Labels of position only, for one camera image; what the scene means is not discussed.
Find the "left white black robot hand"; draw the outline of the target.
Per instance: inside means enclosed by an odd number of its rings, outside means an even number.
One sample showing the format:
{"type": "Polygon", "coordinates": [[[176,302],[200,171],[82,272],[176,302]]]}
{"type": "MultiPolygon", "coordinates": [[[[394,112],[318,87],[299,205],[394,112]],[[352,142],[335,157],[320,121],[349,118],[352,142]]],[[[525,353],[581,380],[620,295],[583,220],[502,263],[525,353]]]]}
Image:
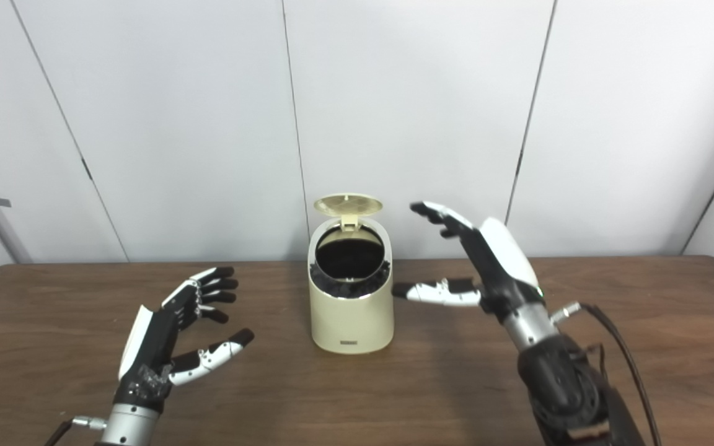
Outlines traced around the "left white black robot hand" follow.
{"type": "Polygon", "coordinates": [[[127,404],[163,413],[171,390],[210,374],[241,352],[255,338],[243,328],[229,339],[175,355],[179,333],[200,319],[227,323],[213,303],[233,303],[239,283],[232,266],[215,266],[193,274],[175,288],[157,310],[137,312],[118,369],[113,404],[127,404]]]}

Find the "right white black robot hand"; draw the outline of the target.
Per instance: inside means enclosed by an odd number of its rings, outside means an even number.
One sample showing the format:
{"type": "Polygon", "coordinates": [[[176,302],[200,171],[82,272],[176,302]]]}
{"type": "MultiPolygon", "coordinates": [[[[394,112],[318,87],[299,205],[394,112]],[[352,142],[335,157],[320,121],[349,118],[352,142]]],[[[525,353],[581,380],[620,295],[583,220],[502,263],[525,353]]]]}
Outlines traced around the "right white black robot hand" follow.
{"type": "Polygon", "coordinates": [[[474,284],[471,278],[396,282],[394,297],[445,307],[480,307],[501,323],[527,305],[546,305],[532,263],[500,220],[488,217],[481,225],[474,225],[433,201],[416,201],[409,207],[434,225],[442,225],[440,235],[445,239],[459,240],[480,284],[474,284]]]}

